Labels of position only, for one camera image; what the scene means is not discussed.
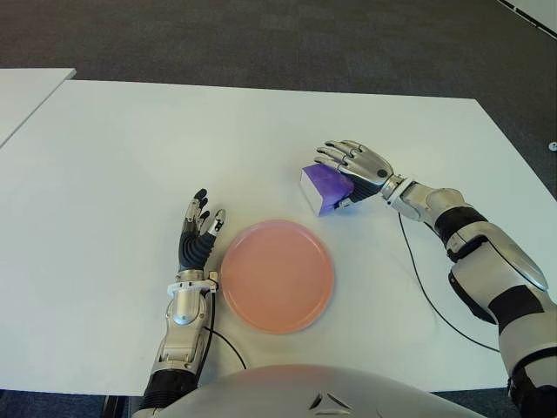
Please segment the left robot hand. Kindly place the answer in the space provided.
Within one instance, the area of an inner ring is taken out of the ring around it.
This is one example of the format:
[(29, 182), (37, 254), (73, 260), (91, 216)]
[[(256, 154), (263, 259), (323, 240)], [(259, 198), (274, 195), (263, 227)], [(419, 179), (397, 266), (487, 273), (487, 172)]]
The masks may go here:
[(185, 212), (182, 231), (178, 242), (179, 272), (203, 271), (226, 221), (225, 209), (211, 216), (205, 207), (208, 203), (207, 190), (198, 190)]

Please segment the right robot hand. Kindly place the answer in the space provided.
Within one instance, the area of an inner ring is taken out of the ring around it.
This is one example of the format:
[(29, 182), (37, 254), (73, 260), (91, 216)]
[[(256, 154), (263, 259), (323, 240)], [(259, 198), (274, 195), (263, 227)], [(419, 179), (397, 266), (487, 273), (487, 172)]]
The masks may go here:
[(352, 192), (333, 205), (334, 209), (356, 204), (378, 194), (393, 175), (392, 166), (379, 154), (358, 142), (327, 141), (317, 149), (314, 162), (327, 166), (352, 182)]

